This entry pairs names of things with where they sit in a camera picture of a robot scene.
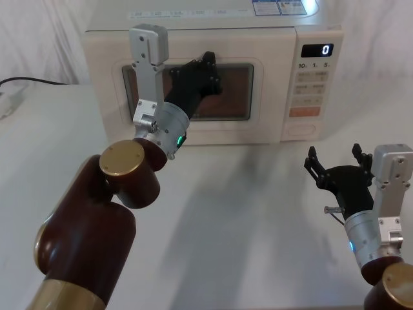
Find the control panel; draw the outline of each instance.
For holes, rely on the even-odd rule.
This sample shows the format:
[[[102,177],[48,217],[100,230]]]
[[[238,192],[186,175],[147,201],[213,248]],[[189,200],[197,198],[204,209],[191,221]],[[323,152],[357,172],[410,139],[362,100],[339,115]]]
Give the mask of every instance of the control panel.
[[[343,41],[340,26],[297,26],[296,32],[281,141],[318,138]]]

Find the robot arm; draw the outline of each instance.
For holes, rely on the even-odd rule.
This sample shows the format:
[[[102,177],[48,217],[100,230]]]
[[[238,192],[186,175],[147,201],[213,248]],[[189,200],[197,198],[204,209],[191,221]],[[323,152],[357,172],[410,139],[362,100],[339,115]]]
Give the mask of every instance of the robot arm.
[[[345,230],[363,278],[373,289],[365,309],[413,309],[413,266],[401,257],[403,236],[400,214],[405,191],[410,187],[413,150],[404,144],[380,145],[364,154],[355,144],[359,166],[324,169],[311,147],[305,168],[320,189],[332,192],[338,208],[325,213],[343,214]],[[368,187],[373,177],[378,188],[373,201]]]
[[[158,171],[186,140],[186,130],[202,99],[221,93],[213,52],[170,70],[172,90],[164,100],[162,71],[168,59],[165,28],[142,24],[129,31],[132,64],[139,85],[134,115],[135,140],[150,153],[149,164]]]
[[[55,211],[40,228],[34,260],[45,280],[28,309],[102,310],[117,283],[136,234],[131,209],[154,202],[154,171],[174,159],[190,118],[205,96],[221,92],[215,55],[207,52],[171,70],[172,90],[163,99],[166,29],[139,25],[130,31],[139,85],[133,140],[112,144],[79,169]]]

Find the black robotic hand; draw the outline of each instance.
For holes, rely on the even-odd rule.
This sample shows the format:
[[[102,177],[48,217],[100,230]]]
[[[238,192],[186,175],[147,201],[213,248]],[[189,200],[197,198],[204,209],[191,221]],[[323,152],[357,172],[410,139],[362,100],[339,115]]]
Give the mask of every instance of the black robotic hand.
[[[166,95],[165,101],[181,108],[189,119],[204,97],[222,93],[213,52],[206,52],[202,59],[170,69],[170,75],[172,90]]]
[[[362,153],[361,147],[355,144],[352,153],[359,166],[337,166],[325,169],[317,158],[314,147],[308,151],[304,167],[315,179],[319,189],[330,191],[336,196],[342,210],[344,220],[353,214],[373,209],[373,198],[368,191],[372,185],[371,167],[373,156]]]

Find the sticker label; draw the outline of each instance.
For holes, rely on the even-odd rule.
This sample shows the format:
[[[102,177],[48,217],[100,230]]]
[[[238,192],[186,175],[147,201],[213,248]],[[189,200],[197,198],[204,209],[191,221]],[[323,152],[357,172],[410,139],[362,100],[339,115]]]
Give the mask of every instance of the sticker label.
[[[252,0],[256,16],[307,15],[301,0]]]
[[[237,10],[175,10],[175,11],[137,11],[129,12],[128,19],[141,18],[214,18],[254,16],[251,9]]]
[[[307,15],[301,0],[278,1],[278,5],[283,15]]]
[[[281,15],[277,0],[252,0],[256,16]]]

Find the black cable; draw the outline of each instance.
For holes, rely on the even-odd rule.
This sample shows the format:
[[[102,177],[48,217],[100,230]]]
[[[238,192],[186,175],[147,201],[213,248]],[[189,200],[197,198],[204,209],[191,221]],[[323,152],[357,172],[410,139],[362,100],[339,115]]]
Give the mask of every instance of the black cable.
[[[67,85],[64,83],[59,83],[59,82],[53,82],[53,81],[47,81],[45,79],[36,79],[34,77],[26,77],[26,76],[16,76],[16,77],[11,77],[9,79],[4,79],[0,81],[0,86],[4,83],[11,82],[11,81],[19,81],[19,80],[25,80],[25,81],[35,81],[35,82],[40,82],[40,83],[46,83],[46,84],[52,84],[52,85]]]
[[[337,217],[337,216],[335,216],[334,214],[332,214],[332,213],[330,213],[331,214],[331,216],[337,221],[337,222],[339,222],[342,226],[344,226],[344,223]]]

